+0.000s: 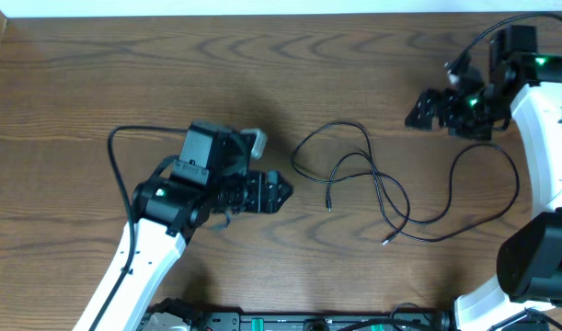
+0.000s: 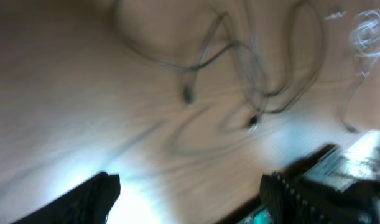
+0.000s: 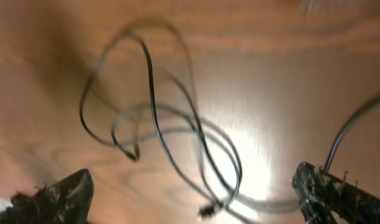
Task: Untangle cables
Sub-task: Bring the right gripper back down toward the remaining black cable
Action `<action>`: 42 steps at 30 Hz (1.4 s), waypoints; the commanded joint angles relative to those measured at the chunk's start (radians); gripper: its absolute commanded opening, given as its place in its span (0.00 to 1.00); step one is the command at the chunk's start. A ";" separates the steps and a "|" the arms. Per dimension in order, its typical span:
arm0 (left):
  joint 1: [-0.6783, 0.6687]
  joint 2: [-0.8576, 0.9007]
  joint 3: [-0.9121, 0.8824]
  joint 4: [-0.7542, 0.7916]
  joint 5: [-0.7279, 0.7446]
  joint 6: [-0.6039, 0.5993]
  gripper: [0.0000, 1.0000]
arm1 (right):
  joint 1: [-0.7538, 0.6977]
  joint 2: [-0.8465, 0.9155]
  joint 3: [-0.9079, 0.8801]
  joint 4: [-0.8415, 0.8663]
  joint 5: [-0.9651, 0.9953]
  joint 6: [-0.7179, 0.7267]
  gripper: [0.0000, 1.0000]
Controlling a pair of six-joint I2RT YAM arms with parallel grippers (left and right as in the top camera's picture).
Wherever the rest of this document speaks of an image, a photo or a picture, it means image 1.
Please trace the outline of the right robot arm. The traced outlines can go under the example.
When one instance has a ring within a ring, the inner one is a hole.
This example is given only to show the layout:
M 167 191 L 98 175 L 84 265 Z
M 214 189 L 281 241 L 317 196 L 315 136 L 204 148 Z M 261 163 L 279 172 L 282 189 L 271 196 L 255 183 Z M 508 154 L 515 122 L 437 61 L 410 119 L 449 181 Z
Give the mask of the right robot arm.
M 438 330 L 503 330 L 546 326 L 546 311 L 562 308 L 562 56 L 538 51 L 536 29 L 515 21 L 486 30 L 489 80 L 468 51 L 447 66 L 453 88 L 428 89 L 405 119 L 428 131 L 485 143 L 496 122 L 515 123 L 532 187 L 532 219 L 503 243 L 496 274 L 437 314 Z

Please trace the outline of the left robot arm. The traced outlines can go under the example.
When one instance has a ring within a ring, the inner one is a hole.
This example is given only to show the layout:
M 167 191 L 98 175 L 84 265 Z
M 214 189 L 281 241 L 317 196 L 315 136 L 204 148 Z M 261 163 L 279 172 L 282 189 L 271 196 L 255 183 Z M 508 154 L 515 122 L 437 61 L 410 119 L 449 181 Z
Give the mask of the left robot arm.
M 114 258 L 75 325 L 77 330 L 133 330 L 194 232 L 212 214 L 273 214 L 293 188 L 276 170 L 253 170 L 268 137 L 260 129 L 194 121 L 182 130 L 179 154 L 165 157 L 133 193 L 127 192 L 107 140 L 109 161 L 127 216 Z

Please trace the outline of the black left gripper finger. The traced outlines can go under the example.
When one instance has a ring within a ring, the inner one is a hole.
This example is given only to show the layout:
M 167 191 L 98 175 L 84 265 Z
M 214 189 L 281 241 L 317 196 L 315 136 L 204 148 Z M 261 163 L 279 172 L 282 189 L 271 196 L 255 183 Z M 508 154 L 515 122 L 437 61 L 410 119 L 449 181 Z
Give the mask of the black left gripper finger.
M 266 213 L 276 213 L 283 203 L 292 195 L 291 188 L 271 189 L 266 200 Z
M 267 172 L 267 187 L 268 190 L 276 191 L 277 193 L 293 192 L 293 186 L 277 170 Z

